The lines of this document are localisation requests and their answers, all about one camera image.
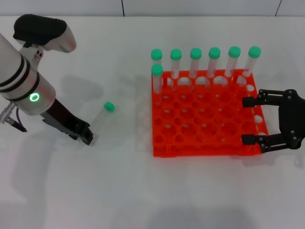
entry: black stripe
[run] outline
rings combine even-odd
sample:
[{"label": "black stripe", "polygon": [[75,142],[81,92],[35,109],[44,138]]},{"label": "black stripe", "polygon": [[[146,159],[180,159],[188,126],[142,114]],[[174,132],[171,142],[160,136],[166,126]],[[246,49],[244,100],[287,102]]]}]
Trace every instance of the black stripe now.
[{"label": "black stripe", "polygon": [[11,87],[8,87],[8,88],[5,88],[5,89],[2,89],[2,90],[0,90],[0,92],[10,92],[10,91],[12,91],[12,90],[14,90],[14,89],[16,89],[17,87],[19,87],[24,81],[25,81],[25,79],[28,77],[28,75],[29,75],[29,72],[30,72],[30,62],[27,60],[27,59],[25,59],[25,61],[27,62],[27,69],[25,70],[25,73],[23,74],[23,76],[20,78],[20,80],[17,82],[17,83],[15,83],[13,86],[11,86]]},{"label": "black stripe", "polygon": [[16,71],[16,73],[11,78],[9,78],[8,80],[0,83],[0,87],[8,85],[9,83],[13,82],[20,75],[20,73],[21,73],[21,71],[23,70],[23,67],[24,67],[24,58],[21,54],[20,54],[20,56],[21,56],[21,63],[20,63],[20,66],[19,66],[18,70]]},{"label": "black stripe", "polygon": [[32,94],[36,90],[36,88],[39,84],[39,81],[40,81],[40,76],[39,76],[39,73],[37,72],[36,82],[34,83],[33,87],[26,94],[24,94],[23,96],[20,96],[18,98],[15,98],[15,99],[7,99],[7,100],[9,100],[11,102],[17,102],[17,101],[27,98],[30,94]]}]

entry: tube with green cap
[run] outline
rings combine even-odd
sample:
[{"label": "tube with green cap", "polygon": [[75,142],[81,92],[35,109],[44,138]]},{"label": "tube with green cap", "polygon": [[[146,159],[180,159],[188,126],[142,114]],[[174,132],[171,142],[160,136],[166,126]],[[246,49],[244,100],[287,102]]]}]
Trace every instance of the tube with green cap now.
[{"label": "tube with green cap", "polygon": [[153,83],[153,91],[157,94],[161,93],[162,89],[162,74],[163,67],[160,64],[154,64],[152,66],[152,83]]},{"label": "tube with green cap", "polygon": [[162,51],[160,49],[154,49],[151,53],[152,64],[161,64]]},{"label": "tube with green cap", "polygon": [[237,46],[232,46],[229,50],[229,59],[227,63],[227,67],[225,69],[224,75],[226,77],[232,77],[236,62],[238,57],[240,56],[241,50]]},{"label": "tube with green cap", "polygon": [[220,57],[220,49],[217,47],[212,47],[209,51],[209,65],[208,65],[208,78],[214,78],[215,77],[215,70],[217,67],[217,61]]},{"label": "tube with green cap", "polygon": [[199,48],[193,48],[191,50],[191,67],[190,67],[190,72],[189,72],[189,77],[190,78],[196,78],[197,73],[198,73],[198,64],[199,60],[201,58],[202,51]]},{"label": "tube with green cap", "polygon": [[261,55],[261,49],[257,46],[253,46],[250,48],[248,54],[248,60],[243,71],[243,76],[245,77],[249,77],[251,75],[256,60]]},{"label": "tube with green cap", "polygon": [[182,57],[182,52],[180,49],[173,49],[171,51],[171,60],[172,60],[172,78],[179,78],[179,69],[180,69],[180,59]]}]

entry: white surface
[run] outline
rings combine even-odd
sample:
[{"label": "white surface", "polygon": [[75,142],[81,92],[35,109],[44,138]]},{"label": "white surface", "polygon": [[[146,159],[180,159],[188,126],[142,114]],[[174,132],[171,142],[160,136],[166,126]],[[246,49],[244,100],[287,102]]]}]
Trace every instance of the white surface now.
[{"label": "white surface", "polygon": [[1,0],[0,15],[123,16],[121,0]]},{"label": "white surface", "polygon": [[278,16],[305,16],[304,0],[283,0],[277,12]]},{"label": "white surface", "polygon": [[[15,17],[0,31],[15,47]],[[305,18],[62,17],[78,47],[45,52],[39,71],[72,113],[91,122],[107,100],[117,106],[96,146],[80,147],[21,114],[28,133],[0,131],[1,229],[303,229],[304,147],[255,157],[153,158],[150,137],[150,51],[180,48],[187,70],[192,47],[218,46],[225,68],[232,45],[260,46],[258,88],[296,89],[305,97]],[[0,107],[7,102],[0,100]],[[276,107],[264,107],[270,133]]]},{"label": "white surface", "polygon": [[123,0],[125,16],[274,16],[280,0]]}]

